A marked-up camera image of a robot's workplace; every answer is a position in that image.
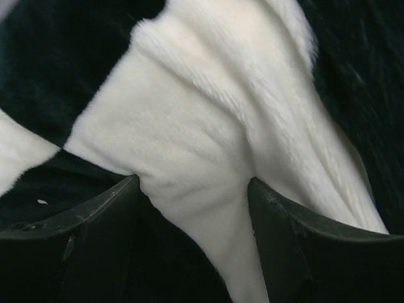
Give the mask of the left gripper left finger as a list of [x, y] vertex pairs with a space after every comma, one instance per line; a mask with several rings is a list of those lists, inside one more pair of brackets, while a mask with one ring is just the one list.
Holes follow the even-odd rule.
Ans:
[[1, 233], [2, 302], [229, 302], [217, 272], [140, 288], [139, 180], [127, 177], [56, 216]]

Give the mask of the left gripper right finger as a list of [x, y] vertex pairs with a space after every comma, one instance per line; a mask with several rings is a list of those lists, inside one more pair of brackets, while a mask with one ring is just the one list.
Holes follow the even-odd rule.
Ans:
[[403, 301], [403, 237], [334, 221], [257, 179], [248, 203], [271, 302]]

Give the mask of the black white checkered pillowcase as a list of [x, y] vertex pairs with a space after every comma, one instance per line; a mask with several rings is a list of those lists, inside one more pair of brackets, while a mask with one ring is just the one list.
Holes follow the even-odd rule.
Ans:
[[253, 179], [403, 237], [403, 2], [2, 1], [1, 233], [127, 177], [140, 288], [271, 302]]

